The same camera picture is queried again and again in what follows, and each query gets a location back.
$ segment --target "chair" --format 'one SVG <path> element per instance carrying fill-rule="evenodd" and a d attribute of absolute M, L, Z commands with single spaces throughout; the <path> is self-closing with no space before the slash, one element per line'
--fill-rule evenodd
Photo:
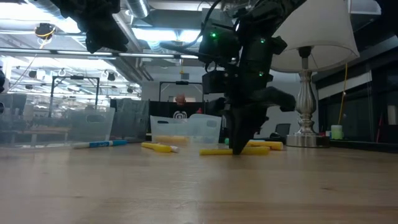
<path fill-rule="evenodd" d="M 277 124 L 275 128 L 275 132 L 278 133 L 281 137 L 286 138 L 290 132 L 291 124 Z"/>

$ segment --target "yellow object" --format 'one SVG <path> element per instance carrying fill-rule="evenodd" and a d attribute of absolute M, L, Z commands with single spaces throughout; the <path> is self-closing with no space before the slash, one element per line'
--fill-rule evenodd
<path fill-rule="evenodd" d="M 143 142 L 141 143 L 141 146 L 148 149 L 153 149 L 155 152 L 178 152 L 177 147 L 151 143 L 151 142 Z"/>
<path fill-rule="evenodd" d="M 271 150 L 281 151 L 284 150 L 284 144 L 282 142 L 269 142 L 269 141 L 249 141 L 246 147 L 253 146 L 268 146 Z"/>
<path fill-rule="evenodd" d="M 267 155 L 269 153 L 269 147 L 245 147 L 242 151 L 242 155 Z M 201 156 L 210 155 L 232 155 L 232 149 L 201 149 Z"/>
<path fill-rule="evenodd" d="M 174 142 L 174 143 L 187 143 L 189 138 L 185 136 L 154 136 L 153 141 L 156 142 Z"/>

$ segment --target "blue marker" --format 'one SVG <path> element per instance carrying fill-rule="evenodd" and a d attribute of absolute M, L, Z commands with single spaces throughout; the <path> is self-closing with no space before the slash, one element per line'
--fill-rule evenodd
<path fill-rule="evenodd" d="M 113 140 L 113 141 L 98 141 L 98 142 L 82 142 L 72 144 L 74 149 L 83 149 L 88 147 L 108 147 L 108 146 L 123 146 L 127 144 L 127 140 Z"/>

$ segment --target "clear storage container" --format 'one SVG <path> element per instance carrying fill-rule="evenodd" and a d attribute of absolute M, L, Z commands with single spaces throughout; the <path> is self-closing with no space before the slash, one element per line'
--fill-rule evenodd
<path fill-rule="evenodd" d="M 117 111 L 113 119 L 112 139 L 125 139 L 128 142 L 143 142 L 146 139 L 149 101 L 120 99 L 115 100 Z"/>
<path fill-rule="evenodd" d="M 59 108 L 59 103 L 68 100 L 57 99 L 49 110 L 43 97 L 40 100 L 30 100 L 29 97 L 0 95 L 0 147 L 51 147 L 109 139 L 113 108 Z"/>
<path fill-rule="evenodd" d="M 217 144 L 221 117 L 194 114 L 188 119 L 150 117 L 152 141 Z"/>

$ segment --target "white container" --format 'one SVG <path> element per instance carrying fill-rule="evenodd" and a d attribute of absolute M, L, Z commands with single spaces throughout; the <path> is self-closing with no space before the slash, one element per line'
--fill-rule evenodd
<path fill-rule="evenodd" d="M 186 142 L 197 144 L 216 144 L 220 137 L 221 117 L 194 114 L 188 119 L 150 117 L 152 141 Z"/>

